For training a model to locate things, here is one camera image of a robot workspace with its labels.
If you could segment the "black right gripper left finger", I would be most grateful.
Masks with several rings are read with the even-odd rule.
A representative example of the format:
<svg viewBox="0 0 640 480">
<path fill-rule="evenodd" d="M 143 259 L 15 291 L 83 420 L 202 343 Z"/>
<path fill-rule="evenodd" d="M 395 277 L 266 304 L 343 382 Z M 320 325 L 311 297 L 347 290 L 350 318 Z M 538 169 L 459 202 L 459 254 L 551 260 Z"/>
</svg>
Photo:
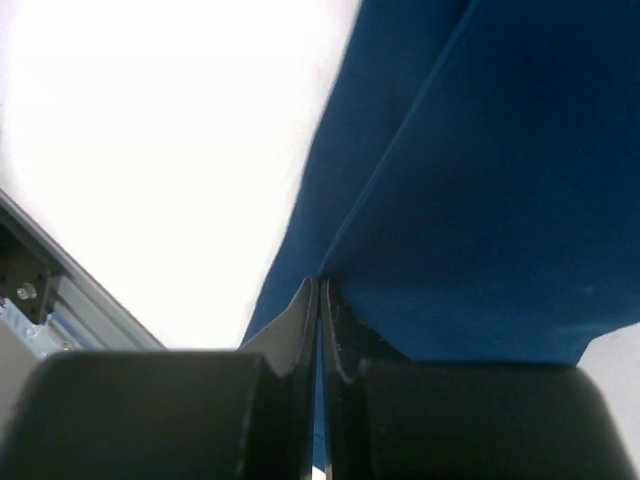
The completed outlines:
<svg viewBox="0 0 640 480">
<path fill-rule="evenodd" d="M 1 444 L 5 479 L 307 479 L 319 285 L 235 351 L 57 354 Z"/>
</svg>

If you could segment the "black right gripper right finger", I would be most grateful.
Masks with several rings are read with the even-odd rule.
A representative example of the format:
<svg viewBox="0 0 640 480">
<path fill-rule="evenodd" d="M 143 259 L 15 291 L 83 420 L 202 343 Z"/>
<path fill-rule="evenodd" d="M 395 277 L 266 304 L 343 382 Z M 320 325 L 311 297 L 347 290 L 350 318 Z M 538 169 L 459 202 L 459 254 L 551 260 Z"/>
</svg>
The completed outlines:
<svg viewBox="0 0 640 480">
<path fill-rule="evenodd" d="M 633 479 L 604 399 L 558 364 L 418 362 L 320 294 L 330 479 Z"/>
</svg>

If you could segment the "blue cartoon print t-shirt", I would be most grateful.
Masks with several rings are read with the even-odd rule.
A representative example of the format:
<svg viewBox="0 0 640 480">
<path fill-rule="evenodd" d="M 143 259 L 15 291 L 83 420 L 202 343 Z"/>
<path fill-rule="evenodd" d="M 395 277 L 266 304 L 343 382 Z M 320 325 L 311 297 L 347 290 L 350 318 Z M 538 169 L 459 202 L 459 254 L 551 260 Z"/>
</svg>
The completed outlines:
<svg viewBox="0 0 640 480">
<path fill-rule="evenodd" d="M 637 322 L 638 3 L 363 2 L 243 345 L 308 278 L 325 475 L 324 281 L 418 362 L 578 368 Z"/>
</svg>

